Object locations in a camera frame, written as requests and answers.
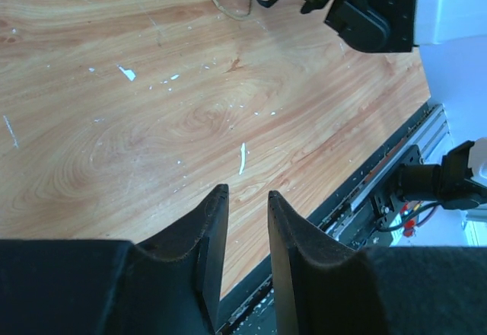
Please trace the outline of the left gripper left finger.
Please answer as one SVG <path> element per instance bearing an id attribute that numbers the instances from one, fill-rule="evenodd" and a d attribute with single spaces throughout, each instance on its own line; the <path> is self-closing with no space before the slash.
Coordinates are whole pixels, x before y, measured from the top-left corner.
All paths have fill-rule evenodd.
<path id="1" fill-rule="evenodd" d="M 214 334 L 229 191 L 154 236 L 1 242 L 3 334 Z"/>

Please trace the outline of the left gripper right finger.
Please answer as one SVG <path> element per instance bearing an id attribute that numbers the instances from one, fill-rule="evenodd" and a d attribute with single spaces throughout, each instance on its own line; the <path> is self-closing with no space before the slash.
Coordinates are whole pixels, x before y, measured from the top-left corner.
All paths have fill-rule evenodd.
<path id="1" fill-rule="evenodd" d="M 280 334 L 484 334 L 483 247 L 353 250 L 268 198 Z"/>

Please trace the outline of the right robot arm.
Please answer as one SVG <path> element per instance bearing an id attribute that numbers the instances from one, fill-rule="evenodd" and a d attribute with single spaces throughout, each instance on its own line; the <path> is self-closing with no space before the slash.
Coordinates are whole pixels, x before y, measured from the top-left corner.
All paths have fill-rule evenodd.
<path id="1" fill-rule="evenodd" d="M 328 8 L 325 23 L 362 53 L 418 49 L 431 99 L 443 106 L 457 147 L 439 165 L 405 167 L 400 196 L 445 209 L 486 202 L 486 0 L 304 0 Z"/>

